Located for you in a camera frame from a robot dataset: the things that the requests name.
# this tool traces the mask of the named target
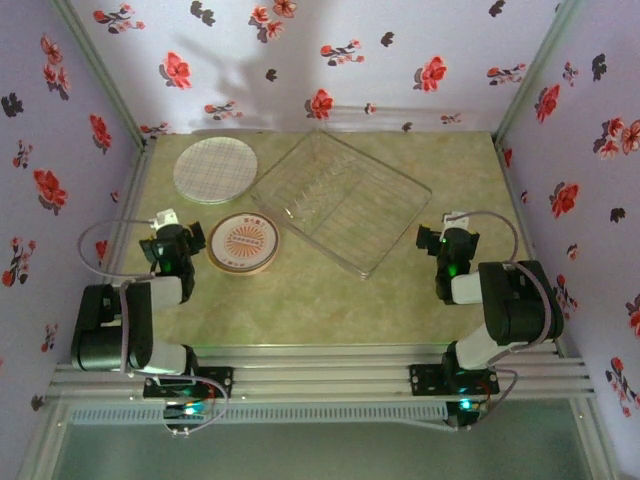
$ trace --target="wire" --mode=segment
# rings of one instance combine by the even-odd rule
[[[508,350],[504,350],[503,352],[500,352],[499,354],[493,356],[487,361],[487,368],[490,371],[495,373],[509,373],[513,375],[513,380],[511,381],[511,384],[507,387],[507,389],[504,391],[504,393],[500,395],[500,398],[498,398],[498,400],[494,402],[493,406],[487,411],[487,413],[483,417],[480,417],[478,421],[474,424],[474,428],[475,428],[475,426],[478,423],[480,423],[483,420],[486,420],[493,412],[495,412],[496,408],[507,398],[507,396],[511,393],[513,388],[516,386],[516,383],[518,382],[518,378],[519,378],[518,372],[508,368],[496,367],[495,363],[501,360],[502,358],[506,357],[507,355],[528,350],[537,345],[540,345],[542,342],[546,340],[547,336],[549,335],[549,331],[551,330],[551,302],[549,301],[549,297],[547,296],[547,292],[544,290],[542,283],[540,283],[540,281],[536,278],[536,276],[528,268],[515,262],[516,256],[518,255],[518,242],[519,242],[518,230],[516,229],[515,225],[507,217],[489,210],[477,210],[474,212],[457,215],[455,217],[450,217],[449,220],[459,220],[461,218],[471,217],[474,215],[489,215],[492,217],[496,217],[502,220],[504,223],[506,223],[509,226],[509,228],[511,229],[511,233],[513,233],[513,240],[514,240],[513,251],[511,252],[511,257],[509,257],[509,260],[502,263],[503,265],[510,265],[520,270],[533,283],[533,285],[538,290],[538,294],[540,295],[540,298],[542,299],[542,304],[544,306],[544,325],[542,327],[542,331],[540,332],[540,335],[538,335],[538,337],[533,342],[530,342],[526,345],[516,345],[514,347],[511,347]]]
[[[147,278],[148,278],[148,275],[146,277],[145,276],[141,277],[141,279],[145,279],[145,280]],[[127,363],[128,363],[127,356],[129,352],[129,308],[127,306],[126,289],[129,286],[129,284],[134,283],[136,280],[126,280],[122,283],[122,285],[120,285],[120,292],[119,292],[120,293],[120,310],[122,313],[122,342],[121,342],[122,346],[120,350],[120,372],[121,373],[127,373]],[[194,375],[168,375],[168,374],[157,375],[157,374],[147,374],[144,372],[132,372],[132,373],[133,375],[138,375],[144,378],[150,378],[152,380],[156,380],[156,383],[159,383],[157,382],[157,380],[160,380],[160,379],[175,380],[177,378],[184,379],[184,380],[191,380],[193,382],[206,383],[220,391],[220,393],[222,394],[225,400],[220,413],[218,413],[215,417],[212,417],[208,421],[204,422],[203,424],[188,430],[180,431],[177,429],[173,429],[173,430],[170,429],[174,435],[186,436],[186,435],[189,435],[190,433],[197,432],[198,430],[202,430],[203,428],[206,428],[209,425],[212,425],[213,423],[217,422],[222,417],[224,417],[224,415],[227,413],[227,410],[229,409],[229,394],[227,393],[227,391],[224,389],[222,385],[220,385],[218,382],[210,378],[199,377]]]
[[[509,257],[509,260],[507,260],[507,262],[513,262],[516,259],[516,256],[518,255],[518,243],[519,243],[518,229],[507,217],[500,215],[499,213],[492,212],[490,210],[476,210],[475,212],[463,213],[462,215],[449,217],[447,220],[451,220],[451,221],[459,220],[461,218],[473,217],[475,215],[489,215],[491,217],[499,218],[500,220],[502,220],[504,223],[507,224],[507,226],[511,229],[511,233],[513,234],[513,239],[514,239],[513,252],[511,252],[511,257]]]
[[[127,304],[127,296],[126,296],[127,288],[131,283],[134,283],[134,282],[137,282],[137,281],[142,281],[142,280],[149,280],[151,278],[154,278],[155,275],[153,274],[153,272],[152,273],[143,273],[143,274],[105,272],[103,270],[95,268],[93,265],[91,265],[89,263],[89,261],[85,258],[84,254],[82,253],[82,242],[84,241],[84,239],[87,236],[87,234],[90,231],[92,231],[94,228],[97,228],[97,227],[102,226],[102,225],[108,225],[108,224],[111,224],[111,223],[152,225],[153,222],[148,221],[148,220],[121,220],[121,219],[113,219],[113,220],[105,220],[105,221],[102,221],[102,222],[97,222],[97,223],[94,223],[93,225],[87,227],[80,234],[80,236],[78,237],[78,241],[76,243],[78,256],[80,257],[80,260],[82,261],[83,265],[85,267],[87,267],[89,270],[91,270],[94,273],[97,273],[98,275],[102,275],[104,277],[125,278],[125,279],[127,279],[124,282],[122,282],[122,284],[120,285],[120,288],[119,288],[120,311],[121,311],[121,315],[122,315],[122,342],[121,342],[121,349],[120,349],[120,373],[125,374],[125,373],[127,373],[127,364],[129,363],[128,362],[128,353],[129,353],[129,331],[130,331],[130,328],[129,328],[129,306]],[[212,380],[210,378],[192,376],[192,375],[166,375],[166,374],[156,375],[156,374],[146,374],[146,373],[143,373],[143,372],[132,372],[132,373],[133,373],[133,375],[138,375],[138,376],[141,376],[141,377],[144,377],[144,378],[151,378],[151,379],[156,379],[156,380],[159,380],[159,379],[175,380],[177,378],[181,378],[181,379],[185,379],[185,380],[191,380],[193,382],[206,383],[206,384],[209,384],[210,386],[216,388],[217,390],[220,391],[220,393],[222,393],[222,396],[225,399],[225,403],[224,403],[220,413],[218,413],[215,417],[212,417],[208,421],[204,422],[203,424],[198,425],[197,427],[194,427],[192,429],[185,430],[185,431],[171,430],[174,435],[187,436],[192,432],[197,432],[198,430],[202,430],[203,428],[208,427],[209,425],[217,422],[222,417],[224,417],[224,415],[227,413],[227,410],[229,409],[229,394],[227,393],[227,391],[224,389],[224,387],[222,385],[220,385],[218,382],[216,382],[215,380]]]
[[[489,404],[489,402],[491,401],[491,389],[489,388],[489,385],[487,385],[486,383],[484,383],[481,380],[478,380],[478,385],[480,385],[482,387],[482,389],[484,390],[484,393],[487,395],[487,398],[485,398],[484,400],[482,400],[480,403],[480,405],[483,404]]]
[[[120,347],[120,373],[127,373],[129,356],[129,305],[127,304],[127,287],[133,280],[125,280],[120,285],[120,312],[122,316],[122,342]]]
[[[213,425],[215,422],[217,422],[218,420],[220,420],[222,417],[224,417],[227,413],[227,411],[229,410],[229,394],[227,393],[227,391],[224,389],[224,387],[222,385],[220,385],[218,382],[216,382],[215,380],[212,380],[211,378],[207,378],[207,377],[199,377],[197,375],[154,375],[154,374],[145,374],[145,373],[140,373],[140,372],[135,372],[134,375],[140,375],[143,376],[145,378],[151,378],[151,379],[164,379],[164,380],[175,380],[176,378],[184,378],[184,379],[189,379],[192,380],[194,382],[201,382],[201,383],[208,383],[209,385],[215,387],[216,389],[218,389],[220,391],[220,393],[222,394],[223,398],[224,398],[224,405],[222,406],[222,410],[220,410],[220,412],[210,418],[209,420],[207,420],[206,422],[198,425],[197,427],[188,429],[188,430],[171,430],[173,432],[174,435],[181,435],[181,436],[188,436],[190,433],[195,433],[198,430],[202,430],[204,428],[207,428],[209,425]]]
[[[123,220],[123,219],[113,219],[113,220],[105,220],[103,222],[97,222],[93,225],[87,227],[78,237],[78,242],[76,243],[76,248],[78,250],[78,255],[80,256],[80,261],[83,263],[85,267],[91,270],[98,275],[102,275],[103,277],[110,278],[139,278],[139,277],[149,277],[148,273],[143,274],[132,274],[132,273],[111,273],[105,272],[104,270],[100,270],[99,268],[94,267],[89,263],[84,254],[82,253],[82,242],[87,234],[92,231],[94,228],[100,227],[102,225],[108,225],[111,223],[127,223],[127,224],[139,224],[139,225],[153,225],[153,222],[149,220]]]
[[[412,427],[429,428],[433,430],[440,430],[440,431],[450,432],[450,433],[455,433],[458,431],[458,427],[449,425],[446,421],[444,422],[445,425],[440,425],[439,423],[429,423],[427,421],[423,422],[420,420],[411,420],[411,419],[396,420],[393,423],[399,423],[401,425],[410,425]]]

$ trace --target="grid paper circle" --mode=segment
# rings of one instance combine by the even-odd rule
[[[258,160],[251,147],[229,137],[201,140],[187,148],[173,168],[178,192],[198,203],[222,203],[253,183]]]

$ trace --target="white bracket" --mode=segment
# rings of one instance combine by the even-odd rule
[[[469,230],[469,217],[459,218],[458,220],[449,220],[450,218],[455,218],[460,215],[464,215],[465,213],[466,212],[451,212],[444,214],[444,228],[442,229],[442,233],[440,234],[440,241],[442,241],[442,239],[444,238],[444,232],[446,232],[448,228],[461,228],[463,230]]]
[[[163,210],[162,212],[158,212],[156,218],[150,218],[150,222],[153,222],[151,228],[154,230],[159,230],[166,225],[178,224],[178,215],[173,211],[172,208],[168,210]]]

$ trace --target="clear plastic tray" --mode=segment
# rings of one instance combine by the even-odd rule
[[[267,171],[251,196],[276,222],[366,279],[428,203],[431,190],[313,131]]]

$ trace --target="lavender wall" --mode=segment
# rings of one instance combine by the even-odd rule
[[[76,239],[115,215],[135,146],[48,2],[4,8],[0,44],[0,476],[10,479],[95,280]],[[107,235],[89,239],[90,258]]]
[[[559,0],[68,3],[143,132],[399,132],[495,130]]]
[[[503,142],[623,470],[640,477],[640,4],[585,2]]]

